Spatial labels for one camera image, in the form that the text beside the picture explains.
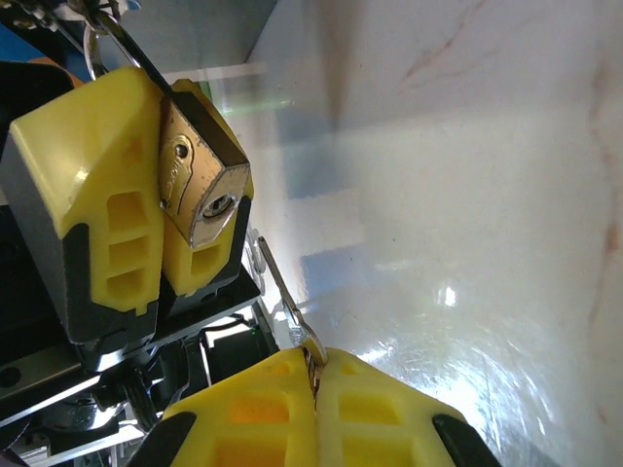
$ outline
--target screw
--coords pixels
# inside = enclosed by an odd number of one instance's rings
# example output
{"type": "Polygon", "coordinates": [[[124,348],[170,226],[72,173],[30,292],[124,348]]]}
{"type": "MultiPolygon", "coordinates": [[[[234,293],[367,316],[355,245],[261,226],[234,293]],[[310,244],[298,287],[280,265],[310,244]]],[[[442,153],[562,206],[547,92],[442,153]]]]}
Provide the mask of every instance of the screw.
{"type": "Polygon", "coordinates": [[[188,147],[184,144],[176,144],[175,156],[177,156],[179,159],[186,158],[186,156],[188,156],[188,147]]]}

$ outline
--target blue object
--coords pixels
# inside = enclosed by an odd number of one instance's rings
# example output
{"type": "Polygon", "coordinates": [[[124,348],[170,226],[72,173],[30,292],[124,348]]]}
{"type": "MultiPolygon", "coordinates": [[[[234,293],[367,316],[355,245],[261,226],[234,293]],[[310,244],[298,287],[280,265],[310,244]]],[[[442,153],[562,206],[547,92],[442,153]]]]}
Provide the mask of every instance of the blue object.
{"type": "Polygon", "coordinates": [[[39,56],[44,55],[0,24],[0,60],[29,61],[39,56]]]}

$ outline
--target key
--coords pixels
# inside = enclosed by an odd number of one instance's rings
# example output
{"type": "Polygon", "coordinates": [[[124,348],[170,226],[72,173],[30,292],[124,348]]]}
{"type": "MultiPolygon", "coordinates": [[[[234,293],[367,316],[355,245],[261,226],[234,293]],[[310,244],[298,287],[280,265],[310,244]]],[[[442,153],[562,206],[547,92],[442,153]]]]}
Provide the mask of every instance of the key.
{"type": "Polygon", "coordinates": [[[320,375],[322,368],[327,364],[327,351],[320,342],[320,339],[303,318],[303,313],[296,306],[290,291],[285,285],[283,276],[276,265],[275,257],[265,238],[258,238],[260,251],[266,260],[266,265],[275,279],[275,284],[281,295],[283,310],[288,323],[290,340],[295,347],[302,347],[306,352],[306,361],[310,374],[310,386],[315,396],[320,385],[320,375]]]}

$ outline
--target rectangular slot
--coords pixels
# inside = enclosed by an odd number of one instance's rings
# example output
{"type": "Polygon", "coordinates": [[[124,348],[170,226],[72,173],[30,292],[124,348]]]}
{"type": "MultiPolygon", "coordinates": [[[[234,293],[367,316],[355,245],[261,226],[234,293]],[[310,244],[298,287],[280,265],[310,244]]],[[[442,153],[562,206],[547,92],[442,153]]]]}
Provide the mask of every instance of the rectangular slot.
{"type": "Polygon", "coordinates": [[[107,280],[108,293],[115,300],[132,301],[142,293],[145,269],[131,270],[107,280]]]}
{"type": "Polygon", "coordinates": [[[283,393],[240,394],[230,405],[230,423],[287,423],[288,399],[283,393]]]}
{"type": "Polygon", "coordinates": [[[210,467],[284,467],[286,448],[284,437],[220,439],[210,467]]]}
{"type": "Polygon", "coordinates": [[[219,248],[220,245],[216,245],[193,252],[191,274],[199,276],[210,271],[211,265],[218,259],[219,248]]]}
{"type": "Polygon", "coordinates": [[[139,192],[119,193],[108,199],[108,227],[119,233],[147,227],[143,196],[139,192]]]}
{"type": "Polygon", "coordinates": [[[138,269],[147,263],[148,254],[149,238],[146,236],[115,243],[108,247],[110,269],[118,274],[138,269]]]}
{"type": "Polygon", "coordinates": [[[344,436],[344,467],[415,467],[407,440],[377,440],[344,436]]]}
{"type": "Polygon", "coordinates": [[[345,392],[340,394],[340,420],[397,425],[396,409],[384,394],[345,392]]]}

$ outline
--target marble wall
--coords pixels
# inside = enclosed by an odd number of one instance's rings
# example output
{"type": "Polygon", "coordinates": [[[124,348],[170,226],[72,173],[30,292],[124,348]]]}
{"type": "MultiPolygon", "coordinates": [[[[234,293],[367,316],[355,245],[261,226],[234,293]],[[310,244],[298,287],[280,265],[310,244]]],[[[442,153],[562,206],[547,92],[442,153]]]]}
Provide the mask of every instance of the marble wall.
{"type": "Polygon", "coordinates": [[[316,331],[505,465],[621,464],[621,24],[616,0],[280,1],[212,83],[316,331]]]}

